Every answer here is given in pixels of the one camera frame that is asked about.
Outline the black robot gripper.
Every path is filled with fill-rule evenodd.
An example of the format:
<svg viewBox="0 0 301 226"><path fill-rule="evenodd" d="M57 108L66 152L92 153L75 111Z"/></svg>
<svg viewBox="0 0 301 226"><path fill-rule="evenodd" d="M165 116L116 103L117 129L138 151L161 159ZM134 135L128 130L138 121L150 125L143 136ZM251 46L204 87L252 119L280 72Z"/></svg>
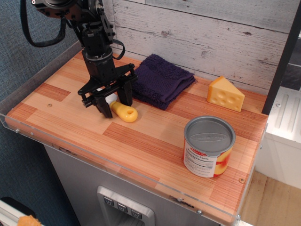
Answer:
<svg viewBox="0 0 301 226"><path fill-rule="evenodd" d="M134 64L116 67L112 51L102 57L91 56L86 50L82 56L90 75L89 81L78 91L85 107L95 105L105 118L112 118L109 104L105 97L117 92L122 104L131 106L133 103L132 82L137 80ZM95 91L101 88L101 96L95 96Z"/></svg>

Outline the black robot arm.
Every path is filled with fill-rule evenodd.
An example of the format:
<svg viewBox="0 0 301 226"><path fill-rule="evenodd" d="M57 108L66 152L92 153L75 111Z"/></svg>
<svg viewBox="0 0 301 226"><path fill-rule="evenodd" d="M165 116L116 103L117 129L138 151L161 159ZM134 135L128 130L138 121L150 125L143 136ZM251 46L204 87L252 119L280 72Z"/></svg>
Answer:
<svg viewBox="0 0 301 226"><path fill-rule="evenodd" d="M132 82L137 80L134 64L116 67L111 44L121 45L114 39L113 25L108 21L101 0L33 0L32 5L47 17L61 20L58 36L42 43L31 42L37 47L50 46L64 38L66 26L71 27L78 37L82 55L90 75L89 81L78 91L85 107L94 105L106 117L111 110L106 97L116 92L122 104L131 106Z"/></svg>

